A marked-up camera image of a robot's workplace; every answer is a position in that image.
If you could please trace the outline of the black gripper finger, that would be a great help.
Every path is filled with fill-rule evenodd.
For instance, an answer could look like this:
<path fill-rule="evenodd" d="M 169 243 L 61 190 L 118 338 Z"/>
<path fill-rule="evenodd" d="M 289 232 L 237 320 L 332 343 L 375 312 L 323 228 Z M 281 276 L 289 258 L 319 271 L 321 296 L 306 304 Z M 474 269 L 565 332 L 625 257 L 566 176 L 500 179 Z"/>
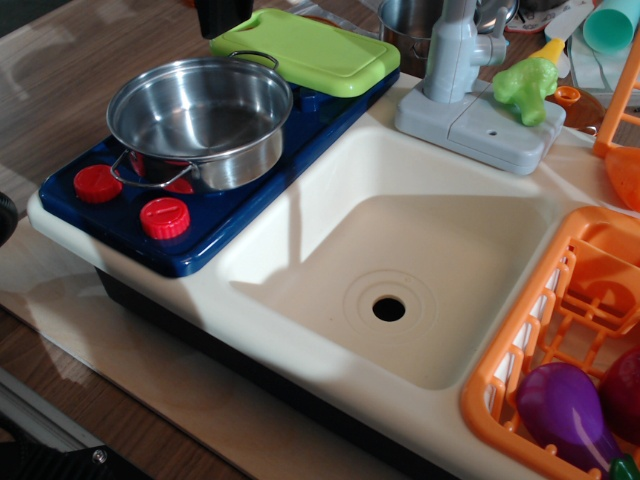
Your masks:
<path fill-rule="evenodd" d="M 253 12 L 252 0 L 195 0 L 201 35 L 214 39 L 247 21 Z"/>

